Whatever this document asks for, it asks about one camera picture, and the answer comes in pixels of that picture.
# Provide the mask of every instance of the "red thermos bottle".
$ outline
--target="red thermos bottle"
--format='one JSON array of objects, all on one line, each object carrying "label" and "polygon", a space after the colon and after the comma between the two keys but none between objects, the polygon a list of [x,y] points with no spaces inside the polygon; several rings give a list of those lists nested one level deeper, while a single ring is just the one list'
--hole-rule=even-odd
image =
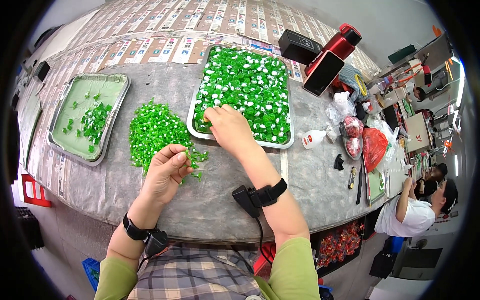
[{"label": "red thermos bottle", "polygon": [[325,51],[330,50],[341,59],[346,59],[355,50],[355,46],[361,41],[361,34],[353,26],[347,23],[340,26],[340,32],[332,37],[324,46],[317,57],[305,68],[305,74],[315,69],[316,64],[320,61]]}]

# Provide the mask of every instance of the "woman in white shirt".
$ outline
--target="woman in white shirt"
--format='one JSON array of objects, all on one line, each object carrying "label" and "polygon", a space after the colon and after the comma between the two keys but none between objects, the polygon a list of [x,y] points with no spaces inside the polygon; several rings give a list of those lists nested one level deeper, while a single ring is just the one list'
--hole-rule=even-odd
[{"label": "woman in white shirt", "polygon": [[449,214],[457,203],[458,191],[452,179],[444,180],[432,194],[432,203],[419,201],[415,197],[417,183],[407,178],[400,196],[385,203],[378,214],[375,232],[389,236],[412,238],[423,234],[435,222],[440,213]]}]

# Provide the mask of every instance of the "gray table covering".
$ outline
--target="gray table covering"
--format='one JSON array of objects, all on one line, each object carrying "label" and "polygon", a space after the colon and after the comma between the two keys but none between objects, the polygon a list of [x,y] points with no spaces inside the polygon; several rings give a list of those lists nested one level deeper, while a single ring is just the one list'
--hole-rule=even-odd
[{"label": "gray table covering", "polygon": [[[202,74],[200,65],[174,63],[128,64],[104,69],[104,73],[126,73],[132,80],[115,121],[105,160],[95,168],[73,162],[67,178],[69,206],[101,221],[119,224],[137,197],[143,183],[142,168],[131,166],[129,126],[133,112],[142,103],[155,97],[156,103],[168,103],[183,120],[194,84]],[[305,149],[300,136],[311,130],[324,130],[328,125],[325,110],[331,102],[326,95],[317,98],[290,81],[293,104],[292,120],[295,143],[288,150],[267,149],[278,171],[288,177],[288,187],[299,202],[311,232],[344,224],[382,205],[369,208],[363,184],[362,201],[355,205],[357,186],[347,189],[352,166],[360,169],[360,161],[348,158],[343,144],[326,139],[314,149]],[[242,184],[251,186],[245,171],[215,142],[192,139],[197,150],[210,151],[210,159],[202,163],[202,182],[188,177],[172,202],[162,212],[159,228],[172,239],[209,243],[258,242],[259,229],[234,201],[231,192]],[[342,154],[345,170],[334,169],[334,160]],[[284,168],[281,170],[281,157]],[[273,233],[262,217],[266,240]]]}]

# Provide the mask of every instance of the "black hair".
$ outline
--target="black hair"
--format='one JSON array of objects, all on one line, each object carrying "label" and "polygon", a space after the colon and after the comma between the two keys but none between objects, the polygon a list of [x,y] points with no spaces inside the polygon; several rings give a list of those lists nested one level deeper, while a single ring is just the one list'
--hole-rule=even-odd
[{"label": "black hair", "polygon": [[448,168],[447,168],[446,164],[441,163],[441,164],[437,165],[436,168],[438,168],[440,170],[440,172],[443,174],[443,176],[447,176]]},{"label": "black hair", "polygon": [[445,184],[444,197],[447,199],[444,206],[440,210],[444,214],[449,214],[452,208],[458,203],[458,190],[453,179],[447,179]]},{"label": "black hair", "polygon": [[427,93],[425,93],[425,91],[421,87],[417,87],[416,89],[419,92],[419,98],[420,98],[419,99],[420,101],[417,101],[417,102],[422,102],[427,98]]}]

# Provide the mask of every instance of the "black wrist strap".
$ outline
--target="black wrist strap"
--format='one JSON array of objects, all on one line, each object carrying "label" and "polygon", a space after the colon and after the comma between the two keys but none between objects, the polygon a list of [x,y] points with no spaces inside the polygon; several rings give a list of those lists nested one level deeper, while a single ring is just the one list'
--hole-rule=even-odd
[{"label": "black wrist strap", "polygon": [[152,229],[139,229],[132,220],[128,219],[127,214],[123,217],[123,227],[125,228],[125,232],[132,240],[145,240],[148,236],[150,231],[156,230],[155,228]]},{"label": "black wrist strap", "polygon": [[282,178],[280,179],[280,182],[277,183],[274,187],[271,187],[267,185],[264,188],[261,188],[257,190],[257,195],[258,198],[260,198],[260,202],[262,203],[262,206],[270,206],[272,204],[275,204],[278,201],[278,198],[285,193],[287,190],[287,183],[285,180]]}]

